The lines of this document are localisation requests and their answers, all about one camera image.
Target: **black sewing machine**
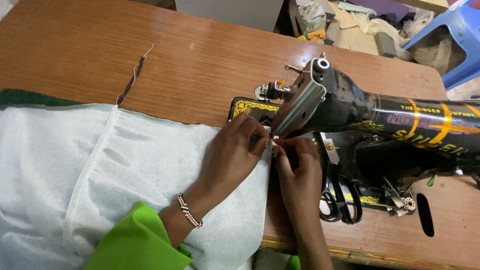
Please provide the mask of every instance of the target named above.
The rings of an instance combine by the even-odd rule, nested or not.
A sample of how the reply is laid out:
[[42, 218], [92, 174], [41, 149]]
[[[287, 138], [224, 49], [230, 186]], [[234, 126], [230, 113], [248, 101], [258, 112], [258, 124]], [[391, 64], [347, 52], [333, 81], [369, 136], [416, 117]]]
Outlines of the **black sewing machine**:
[[[418, 100], [372, 94], [334, 69], [322, 54], [301, 70], [291, 86], [274, 81], [257, 86], [257, 100], [234, 98], [229, 119], [248, 113], [270, 136], [306, 136], [324, 163], [325, 221], [361, 220], [362, 207], [416, 209], [414, 182], [465, 174], [480, 189], [480, 104], [478, 100]], [[281, 99], [276, 104], [271, 100]], [[348, 205], [355, 206], [351, 214]]]

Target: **lime green sleeve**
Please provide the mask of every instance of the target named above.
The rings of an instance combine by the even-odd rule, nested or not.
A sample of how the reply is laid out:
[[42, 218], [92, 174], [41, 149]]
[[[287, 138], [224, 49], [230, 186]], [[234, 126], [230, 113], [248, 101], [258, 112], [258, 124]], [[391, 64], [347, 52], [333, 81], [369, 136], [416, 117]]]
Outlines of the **lime green sleeve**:
[[157, 213], [137, 202], [100, 241], [84, 270], [183, 270], [192, 259], [183, 244], [178, 249], [171, 246]]
[[288, 259], [287, 266], [285, 267], [285, 270], [300, 270], [300, 259], [298, 256], [291, 256], [290, 259]]

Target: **black scissors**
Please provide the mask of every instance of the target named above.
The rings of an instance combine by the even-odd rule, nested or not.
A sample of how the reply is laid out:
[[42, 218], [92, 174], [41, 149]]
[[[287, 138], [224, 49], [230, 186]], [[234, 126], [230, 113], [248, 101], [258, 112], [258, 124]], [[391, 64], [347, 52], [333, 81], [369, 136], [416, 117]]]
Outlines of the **black scissors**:
[[[324, 133], [320, 133], [323, 151], [326, 151], [328, 161], [326, 162], [326, 171], [324, 172], [324, 178], [322, 183], [322, 197], [330, 202], [330, 214], [323, 214], [321, 210], [320, 218], [327, 222], [337, 222], [342, 220], [346, 224], [355, 224], [360, 222], [363, 211], [360, 201], [360, 195], [358, 189], [354, 183], [341, 175], [339, 168], [339, 158], [333, 145], [332, 139], [327, 139]], [[347, 200], [342, 190], [342, 185], [348, 189], [352, 195], [353, 205], [355, 207], [355, 217], [352, 218], [350, 210], [348, 209]], [[333, 187], [335, 195], [330, 191], [330, 186]]]

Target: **beaded bracelet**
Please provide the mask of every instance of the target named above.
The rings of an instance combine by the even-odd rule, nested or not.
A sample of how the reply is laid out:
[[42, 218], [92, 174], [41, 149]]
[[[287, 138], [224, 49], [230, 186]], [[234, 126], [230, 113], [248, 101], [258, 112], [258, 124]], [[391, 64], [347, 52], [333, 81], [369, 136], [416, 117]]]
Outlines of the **beaded bracelet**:
[[200, 228], [204, 225], [204, 222], [203, 222], [203, 221], [198, 222], [198, 221], [192, 216], [192, 214], [190, 213], [190, 210], [188, 209], [187, 204], [186, 204], [185, 201], [183, 200], [183, 194], [182, 194], [182, 192], [178, 193], [178, 195], [177, 195], [177, 201], [179, 202], [180, 208], [181, 208], [183, 214], [185, 214], [185, 217], [187, 217], [187, 219], [190, 221], [190, 223], [191, 223], [194, 227], [196, 227], [197, 229], [200, 229]]

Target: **table surface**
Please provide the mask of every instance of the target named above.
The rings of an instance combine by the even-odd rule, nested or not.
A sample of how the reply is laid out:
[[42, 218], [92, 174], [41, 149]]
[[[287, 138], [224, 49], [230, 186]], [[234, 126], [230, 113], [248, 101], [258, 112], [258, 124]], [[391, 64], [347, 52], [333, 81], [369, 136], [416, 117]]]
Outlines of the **table surface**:
[[[396, 59], [337, 49], [127, 0], [21, 0], [0, 21], [0, 89], [27, 89], [85, 103], [115, 103], [150, 49], [123, 108], [183, 123], [221, 127], [233, 97], [282, 78], [325, 52], [362, 89], [446, 98], [438, 73]], [[332, 256], [417, 269], [480, 266], [479, 192], [469, 178], [428, 188], [435, 236], [418, 214], [365, 209], [355, 225], [323, 222]], [[268, 195], [262, 248], [292, 251], [295, 240], [278, 189]]]
[[436, 13], [444, 13], [448, 9], [447, 0], [393, 0], [412, 7], [422, 8]]

